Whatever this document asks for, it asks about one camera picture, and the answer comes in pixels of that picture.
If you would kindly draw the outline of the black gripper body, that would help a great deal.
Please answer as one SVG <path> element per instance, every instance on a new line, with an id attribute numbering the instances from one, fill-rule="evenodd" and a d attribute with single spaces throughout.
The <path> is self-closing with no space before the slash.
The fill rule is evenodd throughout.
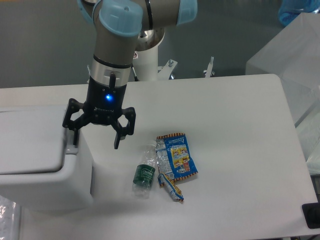
<path id="1" fill-rule="evenodd" d="M 110 77 L 109 85 L 89 79 L 86 100 L 83 104 L 83 119 L 96 125 L 118 125 L 123 115 L 122 104 L 126 86 L 116 86 L 116 77 Z"/>

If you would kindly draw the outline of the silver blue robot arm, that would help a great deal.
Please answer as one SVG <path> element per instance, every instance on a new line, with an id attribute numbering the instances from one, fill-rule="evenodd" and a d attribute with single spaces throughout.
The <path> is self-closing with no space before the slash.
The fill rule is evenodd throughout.
<path id="1" fill-rule="evenodd" d="M 79 142 L 80 129 L 88 124 L 112 126 L 114 147 L 132 135 L 136 112 L 123 108 L 123 100 L 142 32 L 192 22 L 198 13 L 195 0 L 80 0 L 82 13 L 96 30 L 93 61 L 85 102 L 71 98 L 62 126 Z"/>

